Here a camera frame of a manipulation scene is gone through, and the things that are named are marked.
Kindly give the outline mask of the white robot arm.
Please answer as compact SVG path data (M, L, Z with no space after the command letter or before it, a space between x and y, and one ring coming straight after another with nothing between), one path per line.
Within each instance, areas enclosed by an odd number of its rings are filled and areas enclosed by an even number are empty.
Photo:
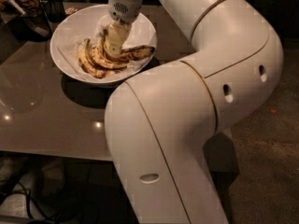
M159 1L195 52L111 94L108 149L139 224L228 224L203 146L273 92L281 42L246 0Z

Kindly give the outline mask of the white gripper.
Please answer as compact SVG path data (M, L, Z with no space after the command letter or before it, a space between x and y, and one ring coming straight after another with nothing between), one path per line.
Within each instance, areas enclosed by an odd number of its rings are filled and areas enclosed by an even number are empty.
M108 0L108 12L114 20L107 27L105 52L110 57L118 58L122 45L127 40L132 25L139 15L143 0Z

